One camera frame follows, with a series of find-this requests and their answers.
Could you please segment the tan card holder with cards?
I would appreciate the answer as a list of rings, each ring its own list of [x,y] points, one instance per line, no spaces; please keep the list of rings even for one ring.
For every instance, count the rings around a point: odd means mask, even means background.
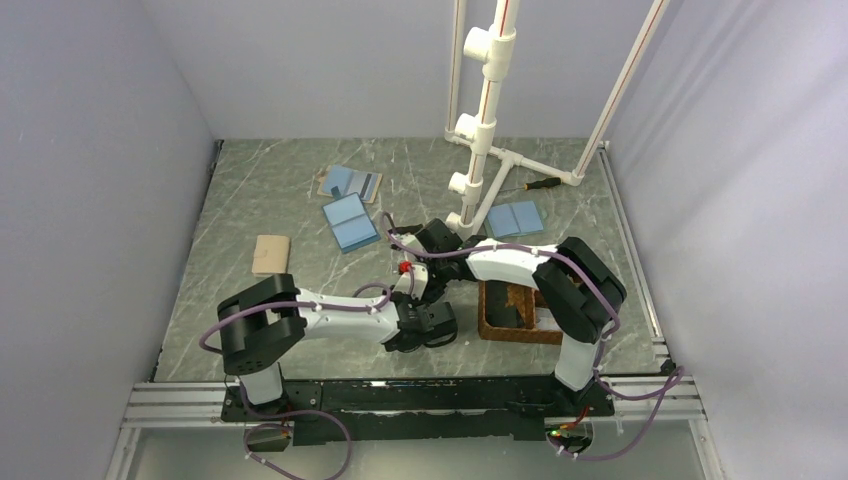
[[[318,194],[332,197],[335,190],[341,196],[358,194],[365,204],[375,202],[383,175],[348,168],[343,165],[331,165],[318,177]]]

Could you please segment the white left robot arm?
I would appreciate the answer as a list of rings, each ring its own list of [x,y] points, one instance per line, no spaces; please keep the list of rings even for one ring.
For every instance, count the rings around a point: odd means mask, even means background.
[[[225,373],[240,380],[248,407],[272,420],[288,402],[280,359],[300,341],[354,338],[409,353],[455,340],[458,322],[449,303],[378,288],[371,298],[327,296],[297,288],[290,274],[273,274],[220,302],[218,322],[200,345],[220,355]]]

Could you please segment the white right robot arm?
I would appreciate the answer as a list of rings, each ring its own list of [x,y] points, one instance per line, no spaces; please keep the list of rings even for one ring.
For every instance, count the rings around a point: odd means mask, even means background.
[[[539,293],[563,334],[552,404],[564,415],[588,404],[601,344],[620,327],[627,291],[583,240],[568,237],[533,246],[483,235],[463,239],[439,219],[423,226],[391,226],[387,233],[394,248],[426,266],[425,293],[431,297],[440,297],[454,281],[495,281]]]

